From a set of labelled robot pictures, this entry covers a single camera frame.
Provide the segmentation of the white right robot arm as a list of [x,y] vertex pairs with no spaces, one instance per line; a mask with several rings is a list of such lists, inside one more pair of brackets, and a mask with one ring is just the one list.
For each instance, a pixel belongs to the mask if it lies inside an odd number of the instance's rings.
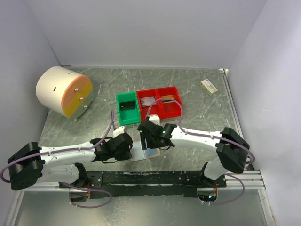
[[249,144],[232,128],[205,132],[167,123],[163,127],[145,118],[138,126],[141,141],[147,148],[191,147],[215,152],[217,157],[204,164],[199,180],[210,187],[222,175],[245,170]]

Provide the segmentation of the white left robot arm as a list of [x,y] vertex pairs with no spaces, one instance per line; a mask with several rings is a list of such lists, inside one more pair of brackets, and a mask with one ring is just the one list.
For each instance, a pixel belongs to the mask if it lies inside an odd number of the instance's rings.
[[133,140],[126,132],[64,147],[40,147],[30,142],[8,159],[8,183],[15,191],[44,182],[65,182],[82,188],[88,182],[85,163],[128,160],[132,147]]

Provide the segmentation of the tan card holder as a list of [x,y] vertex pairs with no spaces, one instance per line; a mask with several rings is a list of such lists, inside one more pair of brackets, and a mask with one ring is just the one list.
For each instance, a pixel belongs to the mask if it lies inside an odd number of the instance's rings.
[[141,142],[134,142],[133,147],[130,150],[130,153],[132,155],[131,161],[141,161],[146,160],[153,157],[158,157],[161,155],[160,150],[158,148],[150,149],[147,148],[145,150],[142,149]]

